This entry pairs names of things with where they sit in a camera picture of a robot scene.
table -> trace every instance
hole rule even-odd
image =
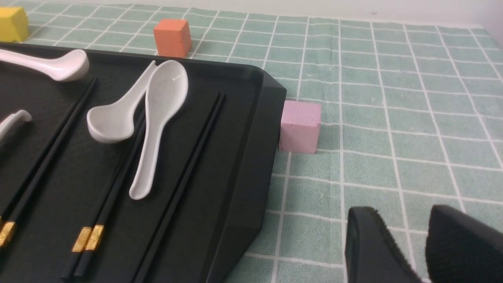
[[[315,155],[278,151],[263,231],[227,282],[345,282],[348,209],[379,210],[418,274],[431,206],[503,231],[503,51],[482,28],[146,5],[23,6],[26,43],[156,54],[189,20],[188,57],[251,64],[320,103]]]

white spoon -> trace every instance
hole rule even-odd
[[[78,80],[89,70],[88,56],[82,49],[73,50],[56,59],[43,59],[0,49],[0,61],[32,68],[59,82]]]
[[[121,99],[113,104],[89,110],[88,129],[95,140],[103,144],[113,144],[134,134],[134,111],[147,91],[148,82],[156,68],[155,61],[152,61]]]
[[[18,122],[18,121],[31,121],[32,117],[30,113],[26,110],[19,110],[17,113],[9,115],[2,123],[0,123],[0,140],[6,136],[7,132]]]
[[[146,133],[133,184],[132,199],[146,197],[152,189],[162,130],[185,102],[189,79],[182,64],[166,61],[152,74],[145,97]]]

orange foam block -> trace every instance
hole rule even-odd
[[[161,56],[183,58],[192,48],[187,20],[163,19],[154,27],[155,44]]]

pink cube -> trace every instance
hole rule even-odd
[[[316,153],[321,124],[321,105],[285,101],[281,117],[280,150]]]

yellow foam block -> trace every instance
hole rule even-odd
[[[23,7],[0,7],[0,41],[21,42],[28,37],[28,17]]]

